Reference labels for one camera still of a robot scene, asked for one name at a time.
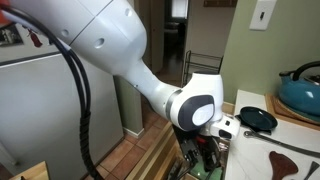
frying pan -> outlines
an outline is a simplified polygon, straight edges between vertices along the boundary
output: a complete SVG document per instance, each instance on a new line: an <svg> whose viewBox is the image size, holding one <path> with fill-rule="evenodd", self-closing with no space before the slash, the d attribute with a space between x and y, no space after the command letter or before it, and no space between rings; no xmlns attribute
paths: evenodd
<svg viewBox="0 0 320 180"><path fill-rule="evenodd" d="M243 107L240 115L237 115L241 125L250 128L254 132L265 132L271 135L271 130L277 127L277 120L268 112L251 106Z"/></svg>

kitchen counter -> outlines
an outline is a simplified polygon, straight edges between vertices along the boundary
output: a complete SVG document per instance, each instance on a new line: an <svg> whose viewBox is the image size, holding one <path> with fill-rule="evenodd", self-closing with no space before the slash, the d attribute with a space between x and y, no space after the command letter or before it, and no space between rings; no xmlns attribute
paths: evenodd
<svg viewBox="0 0 320 180"><path fill-rule="evenodd" d="M263 95L238 90L234 115L239 114L241 108L245 106L267 110ZM281 119L277 120L278 126L273 130L270 138L320 152L320 131L282 121ZM288 175L284 180L303 179L308 173L312 161L320 164L320 159L318 158L306 156L262 140L247 139L243 136L244 131L247 130L241 127L237 139L231 142L225 180L270 180L272 167L269 153L271 151L276 151L289 157L299 168L297 174ZM319 179L320 168L313 173L309 180Z"/></svg>

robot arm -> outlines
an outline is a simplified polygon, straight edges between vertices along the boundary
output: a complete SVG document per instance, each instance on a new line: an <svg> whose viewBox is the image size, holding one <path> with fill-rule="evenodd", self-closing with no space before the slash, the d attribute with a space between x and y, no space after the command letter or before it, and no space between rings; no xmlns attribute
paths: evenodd
<svg viewBox="0 0 320 180"><path fill-rule="evenodd" d="M96 67L126 79L159 115L180 129L191 131L211 121L207 129L212 134L210 128L218 127L213 122L223 119L220 75L194 73L190 82L179 88L159 81L143 63L146 31L126 0L11 0L10 5L38 19Z"/></svg>

